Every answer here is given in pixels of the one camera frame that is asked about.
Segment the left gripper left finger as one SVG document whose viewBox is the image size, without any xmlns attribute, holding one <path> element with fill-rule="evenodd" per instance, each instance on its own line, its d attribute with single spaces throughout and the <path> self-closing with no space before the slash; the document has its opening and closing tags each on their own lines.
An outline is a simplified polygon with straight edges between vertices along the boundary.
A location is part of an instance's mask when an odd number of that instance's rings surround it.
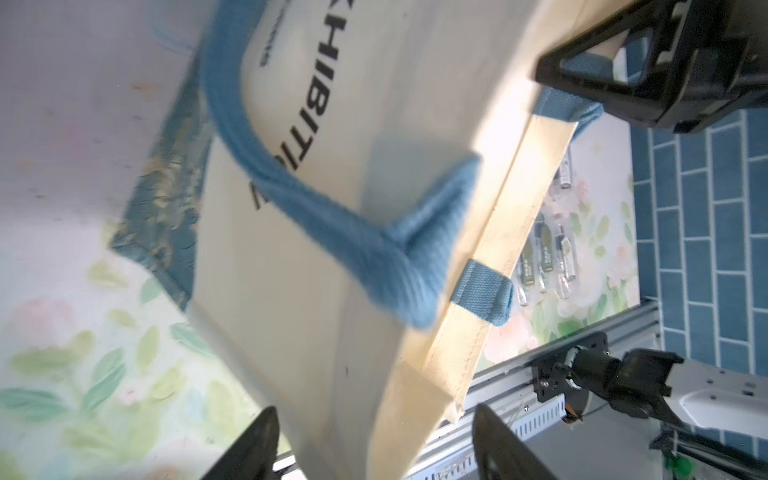
<svg viewBox="0 0 768 480">
<path fill-rule="evenodd" d="M 274 470 L 279 439 L 277 409 L 274 406 L 266 407 L 203 475 L 202 480 L 279 479 Z"/>
</svg>

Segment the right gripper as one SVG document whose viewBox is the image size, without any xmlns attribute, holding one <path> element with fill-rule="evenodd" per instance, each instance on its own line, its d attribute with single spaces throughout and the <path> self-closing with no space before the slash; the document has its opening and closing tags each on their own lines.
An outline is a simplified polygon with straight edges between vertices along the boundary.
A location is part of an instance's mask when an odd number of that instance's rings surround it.
<svg viewBox="0 0 768 480">
<path fill-rule="evenodd" d="M 740 109 L 765 108 L 767 3 L 686 5 L 684 17 L 682 1 L 634 1 L 545 53 L 535 80 L 631 123 L 678 134 L 700 132 Z M 616 79 L 617 54 L 640 39 L 650 42 L 640 77 Z"/>
</svg>

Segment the clear compass case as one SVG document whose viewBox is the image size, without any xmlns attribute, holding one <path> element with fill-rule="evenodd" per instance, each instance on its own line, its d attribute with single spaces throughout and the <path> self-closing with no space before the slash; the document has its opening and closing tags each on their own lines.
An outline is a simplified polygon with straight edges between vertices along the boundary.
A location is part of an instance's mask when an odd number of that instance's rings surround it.
<svg viewBox="0 0 768 480">
<path fill-rule="evenodd" d="M 555 184 L 561 190 L 568 190 L 573 185 L 573 167 L 571 158 L 571 149 L 567 148 L 554 177 Z"/>
<path fill-rule="evenodd" d="M 516 265 L 517 299 L 521 307 L 530 304 L 531 291 L 535 284 L 534 247 L 526 240 Z"/>
</svg>

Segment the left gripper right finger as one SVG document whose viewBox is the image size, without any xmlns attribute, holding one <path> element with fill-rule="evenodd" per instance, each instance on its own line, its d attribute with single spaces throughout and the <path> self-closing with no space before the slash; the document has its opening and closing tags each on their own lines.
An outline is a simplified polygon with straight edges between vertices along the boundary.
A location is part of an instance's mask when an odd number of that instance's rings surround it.
<svg viewBox="0 0 768 480">
<path fill-rule="evenodd" d="M 472 443 L 482 480 L 556 480 L 550 469 L 485 404 L 475 407 Z"/>
</svg>

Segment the cream canvas tote bag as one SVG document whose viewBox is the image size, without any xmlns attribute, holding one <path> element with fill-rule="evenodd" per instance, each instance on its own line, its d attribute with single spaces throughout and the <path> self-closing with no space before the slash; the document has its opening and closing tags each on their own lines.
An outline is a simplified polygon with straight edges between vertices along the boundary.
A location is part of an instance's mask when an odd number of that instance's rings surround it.
<svg viewBox="0 0 768 480">
<path fill-rule="evenodd" d="M 401 479 L 454 421 L 589 110 L 533 79 L 618 1 L 221 1 L 112 249 L 310 479 Z"/>
</svg>

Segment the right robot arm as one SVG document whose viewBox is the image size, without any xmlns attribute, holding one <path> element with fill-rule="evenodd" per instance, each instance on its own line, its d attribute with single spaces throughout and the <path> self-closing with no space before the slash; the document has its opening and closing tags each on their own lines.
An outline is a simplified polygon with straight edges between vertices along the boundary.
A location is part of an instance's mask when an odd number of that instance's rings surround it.
<svg viewBox="0 0 768 480">
<path fill-rule="evenodd" d="M 545 53 L 539 116 L 583 125 L 598 112 L 678 135 L 767 103 L 763 1 L 634 1 Z M 574 355 L 576 384 L 636 418 L 765 437 L 765 378 L 674 353 Z"/>
</svg>

